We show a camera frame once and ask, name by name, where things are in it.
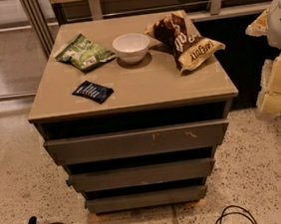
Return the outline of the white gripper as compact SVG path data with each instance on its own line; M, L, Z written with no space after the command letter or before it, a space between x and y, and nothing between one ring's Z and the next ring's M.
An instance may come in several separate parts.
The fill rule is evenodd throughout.
M263 11L256 20L247 26L248 36L266 36L268 11ZM262 113L281 113L281 53L274 60L265 60L261 71L261 89L257 97L257 108Z

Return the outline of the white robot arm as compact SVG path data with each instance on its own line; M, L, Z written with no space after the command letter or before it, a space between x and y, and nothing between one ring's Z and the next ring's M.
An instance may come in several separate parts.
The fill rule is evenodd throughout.
M265 60L261 70L261 90L257 97L256 110L260 118L274 118L281 114L281 0L273 0L248 26L246 35L266 36L270 47L280 50L274 60Z

